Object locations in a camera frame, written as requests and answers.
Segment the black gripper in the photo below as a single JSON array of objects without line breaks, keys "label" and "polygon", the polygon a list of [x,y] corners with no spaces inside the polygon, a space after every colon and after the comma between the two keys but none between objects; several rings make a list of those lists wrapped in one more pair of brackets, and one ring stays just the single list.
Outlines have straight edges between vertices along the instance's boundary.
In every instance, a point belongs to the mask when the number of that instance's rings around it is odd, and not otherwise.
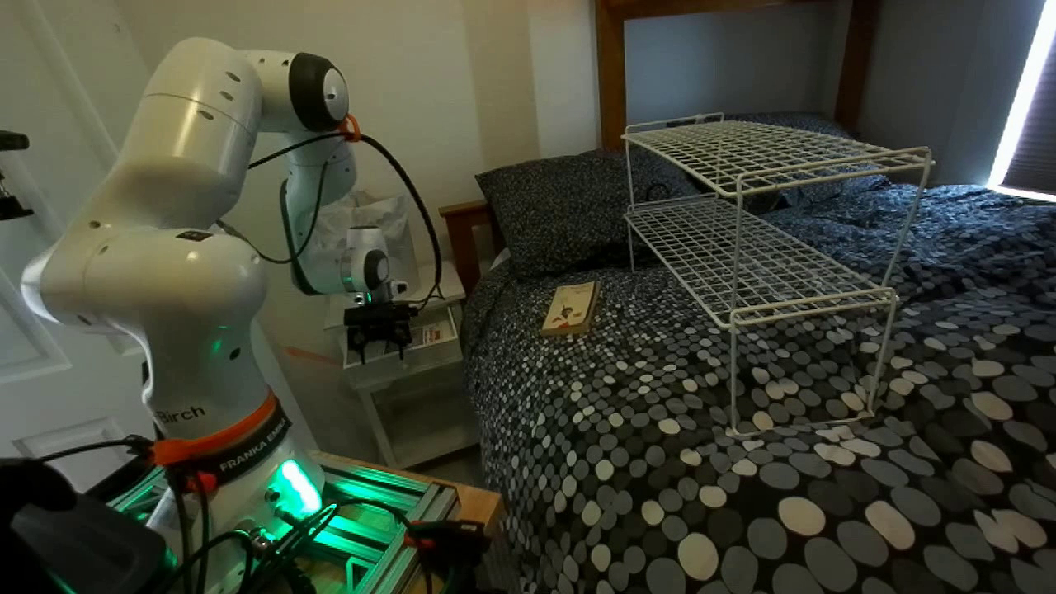
[{"label": "black gripper", "polygon": [[414,318],[413,304],[362,304],[342,312],[347,349],[366,364],[368,342],[387,342],[399,355],[413,345],[409,320]]}]

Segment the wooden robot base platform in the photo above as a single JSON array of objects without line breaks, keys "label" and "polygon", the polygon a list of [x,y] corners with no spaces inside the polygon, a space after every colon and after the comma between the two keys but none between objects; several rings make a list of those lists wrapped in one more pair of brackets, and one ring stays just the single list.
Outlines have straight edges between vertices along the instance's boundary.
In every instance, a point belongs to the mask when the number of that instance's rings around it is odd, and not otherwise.
[{"label": "wooden robot base platform", "polygon": [[147,470],[105,505],[164,538],[158,594],[472,594],[500,518],[489,490],[339,455],[236,490]]}]

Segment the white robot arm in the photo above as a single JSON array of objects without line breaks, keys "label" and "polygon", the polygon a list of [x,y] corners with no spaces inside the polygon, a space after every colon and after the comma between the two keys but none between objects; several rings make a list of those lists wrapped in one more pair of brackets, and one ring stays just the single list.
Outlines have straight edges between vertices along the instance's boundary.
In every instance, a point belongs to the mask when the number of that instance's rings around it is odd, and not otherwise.
[{"label": "white robot arm", "polygon": [[263,257],[220,228],[263,132],[290,140],[281,196],[290,278],[308,295],[383,296],[379,248],[315,257],[312,211],[351,196],[351,90],[315,54],[191,35],[150,73],[114,165],[24,271],[27,306],[60,326],[114,329],[146,349],[142,404],[168,492],[147,527],[171,547],[320,508],[324,476],[263,380],[249,326]]}]

